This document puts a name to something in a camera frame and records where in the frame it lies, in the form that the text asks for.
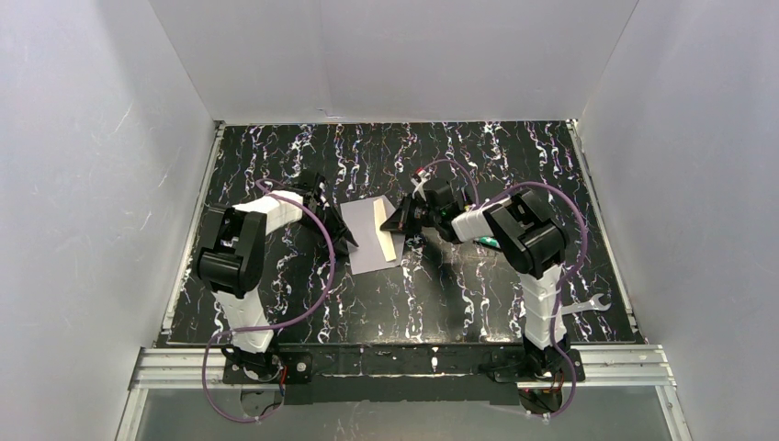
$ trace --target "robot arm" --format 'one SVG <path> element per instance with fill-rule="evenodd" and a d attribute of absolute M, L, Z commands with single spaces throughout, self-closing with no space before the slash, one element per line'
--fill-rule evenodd
<path fill-rule="evenodd" d="M 534 360 L 535 371 L 556 368 L 561 360 L 552 349 L 553 343 L 566 352 L 570 349 L 560 311 L 554 318 L 554 335 L 549 330 L 561 264 L 570 240 L 552 217 L 548 204 L 527 189 L 466 210 L 469 195 L 455 190 L 447 181 L 431 178 L 422 170 L 412 181 L 416 188 L 403 198 L 381 230 L 407 234 L 434 227 L 442 239 L 451 243 L 494 237 L 506 260 L 519 273 L 525 294 L 525 351 Z"/>
<path fill-rule="evenodd" d="M 343 255 L 348 253 L 349 243 L 357 244 L 341 215 L 324 197 L 324 189 L 321 175 L 303 171 L 293 187 L 271 195 L 310 209 L 325 225 L 335 252 Z M 232 329 L 268 324 L 258 292 L 265 237 L 293 222 L 320 232 L 301 209 L 268 195 L 231 208 L 209 207 L 206 212 L 195 253 L 195 274 L 213 292 Z M 272 338 L 273 331 L 241 333 L 233 337 L 232 345 L 243 352 L 261 354 Z"/>

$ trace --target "wrench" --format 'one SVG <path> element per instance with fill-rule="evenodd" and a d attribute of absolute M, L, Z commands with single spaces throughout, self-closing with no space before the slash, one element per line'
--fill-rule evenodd
<path fill-rule="evenodd" d="M 606 311 L 609 308 L 611 308 L 611 303 L 607 305 L 601 303 L 600 298 L 602 296 L 603 294 L 595 294 L 589 300 L 583 301 L 582 303 L 574 303 L 569 306 L 563 306 L 560 309 L 562 311 L 562 315 L 573 314 L 574 312 L 584 312 L 584 311 Z"/>

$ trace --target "black tabletop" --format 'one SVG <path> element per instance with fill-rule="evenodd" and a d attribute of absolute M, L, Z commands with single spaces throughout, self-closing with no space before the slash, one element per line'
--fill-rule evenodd
<path fill-rule="evenodd" d="M 414 124 L 312 124 L 228 127 L 205 204 L 238 204 L 262 196 L 254 181 L 290 182 L 303 168 L 328 179 L 337 203 L 387 195 L 394 204 L 412 190 L 410 174 L 434 159 L 465 165 L 482 198 L 511 184 L 541 181 L 577 203 L 590 229 L 584 268 L 563 289 L 563 304 L 603 293 L 609 311 L 566 316 L 574 342 L 634 343 L 615 272 L 563 121 Z M 468 181 L 449 165 L 435 174 Z M 579 231 L 563 202 L 549 199 L 579 252 Z M 291 225 L 267 237 L 260 297 L 270 322 L 305 311 L 327 277 L 323 239 Z M 502 255 L 474 243 L 453 245 L 434 230 L 408 237 L 402 265 L 352 275 L 337 265 L 334 290 L 306 322 L 284 329 L 281 344 L 413 344 L 518 342 L 525 322 L 519 277 Z M 214 297 L 187 271 L 171 333 L 160 344 L 203 345 L 227 323 Z"/>

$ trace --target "white enclosure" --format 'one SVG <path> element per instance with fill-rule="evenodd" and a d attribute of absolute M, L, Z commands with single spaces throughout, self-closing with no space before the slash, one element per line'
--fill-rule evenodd
<path fill-rule="evenodd" d="M 145 1 L 0 17 L 0 437 L 113 439 L 213 123 Z"/>
<path fill-rule="evenodd" d="M 779 5 L 641 1 L 581 120 L 638 324 L 695 439 L 775 439 Z"/>
<path fill-rule="evenodd" d="M 581 119 L 698 439 L 773 439 L 771 0 L 0 3 L 3 439 L 111 439 L 214 120 Z"/>
<path fill-rule="evenodd" d="M 637 0 L 152 0 L 230 123 L 569 119 Z"/>

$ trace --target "purple cable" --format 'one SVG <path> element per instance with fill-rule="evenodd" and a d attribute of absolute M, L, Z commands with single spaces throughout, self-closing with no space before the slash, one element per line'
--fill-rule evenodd
<path fill-rule="evenodd" d="M 459 168 L 461 172 L 463 172 L 463 175 L 465 175 L 465 177 L 470 182 L 470 186 L 473 188 L 474 202 L 475 202 L 475 205 L 478 206 L 479 205 L 479 191 L 476 189 L 476 181 L 473 180 L 473 177 L 470 175 L 468 169 L 465 168 L 465 166 L 463 166 L 463 164 L 455 161 L 454 159 L 436 159 L 435 161 L 432 161 L 431 163 L 429 163 L 428 165 L 426 165 L 426 166 L 424 166 L 422 168 L 432 167 L 433 165 L 441 164 L 441 163 L 452 164 L 452 165 L 456 166 L 457 168 Z"/>
<path fill-rule="evenodd" d="M 260 184 L 260 181 L 257 181 L 256 185 L 264 193 L 266 194 L 270 193 L 270 190 L 267 187 Z M 216 411 L 216 413 L 218 413 L 219 415 L 223 416 L 224 418 L 230 421 L 234 421 L 235 423 L 255 423 L 258 421 L 262 421 L 265 418 L 272 415 L 276 410 L 278 410 L 278 408 L 281 407 L 281 405 L 278 405 L 270 413 L 266 413 L 265 415 L 251 417 L 251 418 L 238 418 L 220 409 L 220 407 L 214 401 L 214 398 L 211 396 L 211 392 L 209 391 L 209 387 L 208 387 L 208 382 L 206 381 L 206 365 L 209 360 L 209 351 L 211 349 L 211 346 L 214 343 L 216 343 L 216 341 L 220 337 L 226 335 L 237 334 L 237 333 L 253 333 L 257 331 L 273 331 L 275 329 L 286 328 L 288 326 L 292 326 L 293 324 L 302 322 L 307 317 L 312 315 L 317 309 L 319 309 L 319 307 L 324 303 L 324 300 L 327 298 L 327 295 L 330 292 L 330 287 L 333 285 L 333 278 L 335 277 L 335 250 L 333 249 L 333 239 L 330 237 L 330 234 L 327 232 L 327 229 L 324 228 L 324 225 L 322 225 L 322 222 L 319 219 L 317 219 L 314 213 L 312 213 L 309 209 L 303 207 L 297 201 L 284 198 L 278 195 L 273 195 L 273 194 L 268 196 L 276 200 L 280 200 L 282 202 L 287 202 L 288 204 L 294 205 L 295 207 L 302 209 L 303 212 L 306 213 L 306 215 L 309 216 L 314 221 L 314 223 L 316 223 L 316 226 L 319 227 L 320 230 L 322 230 L 322 235 L 324 235 L 324 241 L 327 242 L 327 251 L 330 253 L 330 272 L 327 277 L 327 282 L 324 285 L 324 290 L 322 291 L 322 295 L 317 299 L 317 301 L 313 305 L 311 305 L 310 308 L 308 308 L 305 312 L 303 312 L 298 317 L 282 323 L 268 324 L 267 326 L 246 326 L 243 328 L 236 328 L 229 331 L 222 331 L 220 333 L 216 333 L 211 336 L 209 342 L 206 344 L 206 353 L 203 355 L 203 367 L 200 370 L 200 379 L 203 382 L 203 391 L 206 393 L 206 399 L 209 400 L 209 403 L 211 404 L 211 408 L 213 408 L 213 410 Z"/>
<path fill-rule="evenodd" d="M 573 203 L 570 198 L 563 193 L 559 188 L 553 187 L 549 184 L 544 184 L 541 182 L 520 182 L 519 184 L 513 185 L 511 187 L 506 188 L 504 191 L 498 194 L 495 198 L 492 199 L 494 203 L 497 203 L 497 201 L 500 201 L 501 199 L 509 196 L 512 194 L 516 189 L 522 188 L 522 187 L 538 187 L 538 188 L 544 188 L 547 191 L 552 192 L 555 194 L 555 196 L 559 196 L 563 201 L 565 201 L 566 204 L 570 207 L 570 209 L 573 211 L 573 215 L 576 218 L 576 223 L 579 225 L 579 234 L 581 236 L 581 249 L 579 250 L 579 257 L 576 259 L 576 264 L 573 265 L 573 267 L 566 271 L 565 274 L 560 278 L 558 281 L 558 295 L 555 298 L 555 306 L 552 307 L 552 320 L 549 324 L 549 335 L 552 337 L 552 347 L 555 348 L 556 351 L 565 359 L 566 362 L 568 362 L 568 366 L 570 367 L 570 372 L 573 374 L 570 379 L 570 395 L 568 396 L 568 399 L 560 406 L 560 408 L 556 411 L 550 414 L 550 416 L 558 416 L 561 413 L 565 412 L 566 409 L 568 409 L 568 406 L 570 406 L 570 403 L 573 401 L 573 396 L 576 395 L 576 368 L 573 366 L 573 362 L 570 361 L 570 357 L 568 354 L 566 354 L 560 347 L 558 346 L 558 342 L 555 339 L 555 319 L 557 316 L 557 313 L 559 311 L 560 304 L 562 303 L 562 283 L 569 279 L 574 274 L 578 273 L 582 266 L 584 266 L 584 258 L 587 255 L 587 245 L 588 245 L 588 239 L 587 239 L 587 224 L 584 223 L 584 216 L 582 216 L 581 211 L 579 211 L 579 208 L 576 207 L 576 204 Z M 488 205 L 490 202 L 484 202 L 479 206 L 479 208 Z"/>

